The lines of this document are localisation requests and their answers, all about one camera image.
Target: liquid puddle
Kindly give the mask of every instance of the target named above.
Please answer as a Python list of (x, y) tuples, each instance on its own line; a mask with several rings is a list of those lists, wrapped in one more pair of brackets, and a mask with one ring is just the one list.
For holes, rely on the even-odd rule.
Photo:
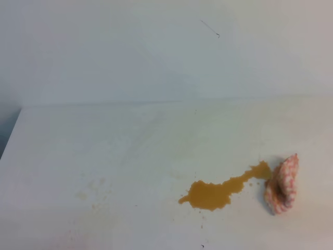
[(188, 194), (178, 202), (182, 204), (189, 202), (193, 208), (207, 209), (214, 211), (230, 204), (230, 196), (239, 193), (244, 188), (244, 183), (251, 178), (268, 180), (271, 178), (271, 170), (265, 161), (257, 166), (251, 166), (251, 170), (245, 171), (243, 175), (231, 177), (222, 184), (204, 183), (196, 181), (191, 185)]

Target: pink striped cloth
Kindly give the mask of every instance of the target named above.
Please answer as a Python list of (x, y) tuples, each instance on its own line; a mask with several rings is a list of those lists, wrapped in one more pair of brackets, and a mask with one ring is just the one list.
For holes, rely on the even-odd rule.
[(281, 214), (292, 208), (295, 201), (298, 157), (294, 154), (274, 169), (272, 178), (266, 183), (264, 199), (274, 214)]

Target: scratch mark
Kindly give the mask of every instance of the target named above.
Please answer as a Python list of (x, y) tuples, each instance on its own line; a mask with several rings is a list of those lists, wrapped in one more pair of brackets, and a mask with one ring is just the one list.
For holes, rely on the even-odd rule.
[(215, 31), (215, 30), (213, 30), (211, 27), (209, 27), (209, 25), (208, 24), (206, 24), (204, 21), (202, 21), (202, 20), (200, 20), (204, 25), (206, 25), (206, 27), (208, 28), (208, 29), (210, 29), (211, 31), (213, 31), (216, 35), (218, 35), (219, 37), (218, 38), (220, 38), (220, 35), (219, 34), (217, 34), (217, 32)]

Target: spill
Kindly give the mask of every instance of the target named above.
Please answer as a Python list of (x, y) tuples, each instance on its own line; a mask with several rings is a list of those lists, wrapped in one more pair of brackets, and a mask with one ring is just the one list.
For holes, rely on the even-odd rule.
[(79, 198), (82, 201), (85, 201), (88, 197), (86, 193), (83, 193), (82, 191), (79, 191), (78, 193), (75, 194), (76, 198)]
[(230, 196), (239, 193), (244, 188), (244, 183), (251, 178), (268, 180), (271, 177), (271, 170), (268, 164), (261, 161), (257, 166), (251, 166), (243, 175), (231, 177), (222, 184), (204, 183), (199, 180), (191, 185), (188, 194), (182, 197), (178, 203), (189, 202), (193, 208), (207, 209), (214, 211), (230, 204)]

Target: white table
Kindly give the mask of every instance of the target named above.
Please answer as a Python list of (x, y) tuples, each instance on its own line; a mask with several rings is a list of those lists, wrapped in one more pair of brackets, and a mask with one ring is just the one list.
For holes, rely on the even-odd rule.
[[(177, 202), (293, 153), (284, 215), (252, 179), (223, 209)], [(26, 108), (0, 161), (0, 248), (330, 249), (332, 159), (329, 98)]]

